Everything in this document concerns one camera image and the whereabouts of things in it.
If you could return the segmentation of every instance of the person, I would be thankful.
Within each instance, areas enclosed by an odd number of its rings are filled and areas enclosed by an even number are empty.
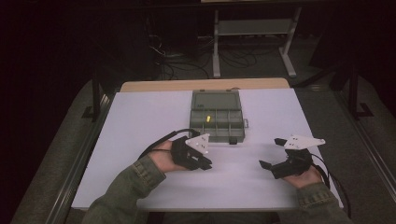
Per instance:
[[[187,170],[173,163],[171,141],[155,148],[161,150],[150,152],[119,173],[105,195],[91,204],[82,223],[135,223],[137,200],[147,197],[164,181],[165,173]],[[352,223],[313,166],[301,175],[287,176],[284,180],[297,188],[299,219],[303,223]]]

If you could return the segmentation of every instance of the white triangular marker plate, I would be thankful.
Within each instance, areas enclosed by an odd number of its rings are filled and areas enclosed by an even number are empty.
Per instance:
[[[186,145],[194,148],[202,154],[208,153],[207,145],[209,144],[209,133],[199,135],[198,137],[190,138],[186,140]]]
[[[285,144],[285,149],[303,149],[325,144],[324,139],[305,137],[293,134]]]

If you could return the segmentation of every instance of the forearm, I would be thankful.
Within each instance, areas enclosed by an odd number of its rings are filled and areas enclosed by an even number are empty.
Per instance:
[[[339,207],[338,200],[323,183],[297,189],[297,197],[304,223],[352,223]]]
[[[105,195],[93,202],[82,223],[134,223],[137,200],[147,197],[164,179],[149,156],[136,161],[114,179]]]

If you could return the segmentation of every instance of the gray compartment box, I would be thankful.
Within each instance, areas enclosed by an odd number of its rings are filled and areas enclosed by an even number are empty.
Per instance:
[[[209,133],[209,142],[243,142],[245,126],[239,91],[193,91],[190,128]]]

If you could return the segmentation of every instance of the hand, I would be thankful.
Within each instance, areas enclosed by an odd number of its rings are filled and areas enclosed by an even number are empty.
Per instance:
[[[187,170],[183,166],[179,166],[173,163],[172,155],[171,155],[172,141],[166,140],[154,147],[153,151],[151,151],[148,156],[154,161],[155,165],[160,169],[163,173],[171,172],[171,171],[179,171],[179,170]]]
[[[305,186],[322,182],[320,172],[313,166],[301,175],[289,175],[283,178],[295,188],[301,189]]]

